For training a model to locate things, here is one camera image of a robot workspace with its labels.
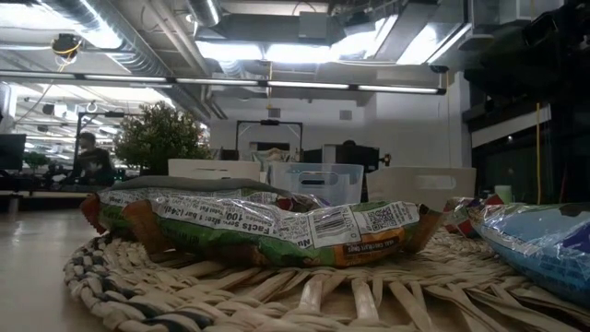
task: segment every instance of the barcode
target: barcode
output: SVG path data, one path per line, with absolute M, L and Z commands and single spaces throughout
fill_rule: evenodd
M 348 230 L 346 221 L 340 210 L 329 215 L 313 216 L 313 226 L 318 239 L 339 235 Z

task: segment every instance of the round woven mat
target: round woven mat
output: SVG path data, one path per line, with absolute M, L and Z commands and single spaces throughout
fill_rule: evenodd
M 367 267 L 224 267 L 96 238 L 65 265 L 72 295 L 112 330 L 577 331 L 590 312 L 505 265 L 482 241 L 439 231 L 424 251 Z

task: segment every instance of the storage container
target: storage container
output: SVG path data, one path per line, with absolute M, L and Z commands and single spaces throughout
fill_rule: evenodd
M 271 162 L 270 185 L 316 195 L 331 206 L 360 203 L 363 167 L 347 164 Z
M 443 211 L 452 197 L 473 197 L 476 169 L 437 167 L 387 167 L 367 174 L 369 201 L 421 203 Z
M 230 160 L 168 160 L 168 175 L 190 179 L 260 180 L 260 163 Z

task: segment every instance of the orange label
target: orange label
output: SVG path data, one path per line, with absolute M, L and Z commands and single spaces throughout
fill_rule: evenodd
M 337 245 L 334 247 L 336 265 L 349 267 L 366 264 L 397 252 L 404 241 L 404 235 L 404 229 L 398 228 L 377 234 L 364 234 L 359 243 Z

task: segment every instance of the desk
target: desk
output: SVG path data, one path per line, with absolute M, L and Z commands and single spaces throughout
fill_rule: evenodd
M 81 200 L 88 197 L 90 193 L 73 193 L 73 192 L 49 192 L 49 191 L 20 191 L 0 190 L 0 197 L 8 198 L 8 213 L 17 213 L 21 199 L 60 199 L 60 200 Z

